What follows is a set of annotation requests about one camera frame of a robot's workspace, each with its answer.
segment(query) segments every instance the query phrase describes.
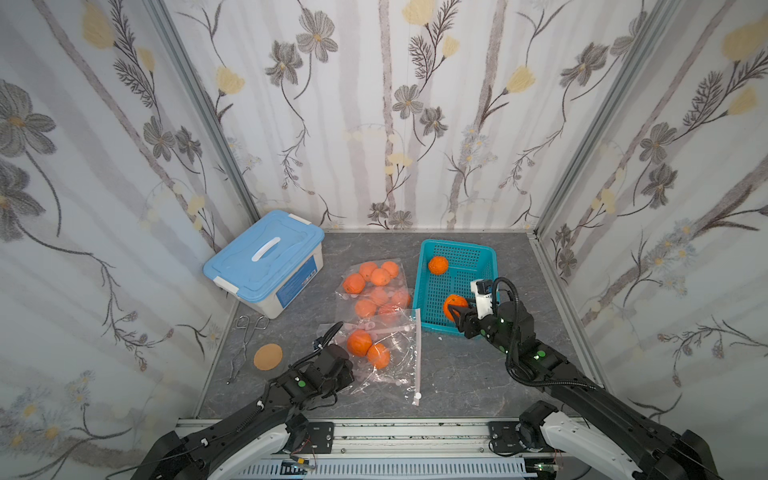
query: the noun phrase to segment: teal mesh basket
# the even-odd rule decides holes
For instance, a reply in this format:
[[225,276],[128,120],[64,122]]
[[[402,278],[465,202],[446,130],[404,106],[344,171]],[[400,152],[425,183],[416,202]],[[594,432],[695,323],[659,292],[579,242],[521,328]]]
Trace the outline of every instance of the teal mesh basket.
[[[429,271],[433,257],[448,259],[448,271],[434,275]],[[449,335],[461,335],[453,322],[445,318],[442,304],[448,295],[472,299],[469,282],[498,276],[496,252],[490,247],[449,240],[424,240],[419,254],[419,271],[413,294],[413,308],[422,309],[422,326]]]

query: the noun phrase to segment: blue storage box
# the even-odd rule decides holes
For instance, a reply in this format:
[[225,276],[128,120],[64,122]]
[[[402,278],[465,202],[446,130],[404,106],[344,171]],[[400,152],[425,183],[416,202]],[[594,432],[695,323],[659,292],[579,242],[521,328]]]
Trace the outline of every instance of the blue storage box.
[[309,221],[273,210],[208,260],[203,273],[273,319],[323,268],[324,237]]

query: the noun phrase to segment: floral wallpaper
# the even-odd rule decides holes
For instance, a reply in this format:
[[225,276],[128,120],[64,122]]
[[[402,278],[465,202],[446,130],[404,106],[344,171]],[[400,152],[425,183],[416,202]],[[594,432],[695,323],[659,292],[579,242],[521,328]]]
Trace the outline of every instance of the floral wallpaper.
[[259,210],[374,230],[532,228],[653,8],[165,3]]
[[683,2],[540,232],[614,392],[725,478],[768,466],[766,77],[764,4]]
[[0,463],[103,477],[194,410],[250,219],[140,4],[0,12]]

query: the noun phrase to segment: storage box lid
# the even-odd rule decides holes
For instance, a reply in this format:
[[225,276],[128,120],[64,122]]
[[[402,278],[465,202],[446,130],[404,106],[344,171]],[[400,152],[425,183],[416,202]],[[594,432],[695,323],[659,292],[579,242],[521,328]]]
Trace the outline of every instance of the storage box lid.
[[266,299],[320,245],[325,232],[273,210],[203,267],[205,276],[248,302]]

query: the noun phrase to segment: round cork pad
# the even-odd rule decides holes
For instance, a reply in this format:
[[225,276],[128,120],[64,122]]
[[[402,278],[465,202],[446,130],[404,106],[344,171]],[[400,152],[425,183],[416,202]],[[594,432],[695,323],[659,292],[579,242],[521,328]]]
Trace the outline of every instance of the round cork pad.
[[253,364],[259,370],[271,370],[283,359],[283,349],[276,343],[269,343],[259,349],[253,356]]

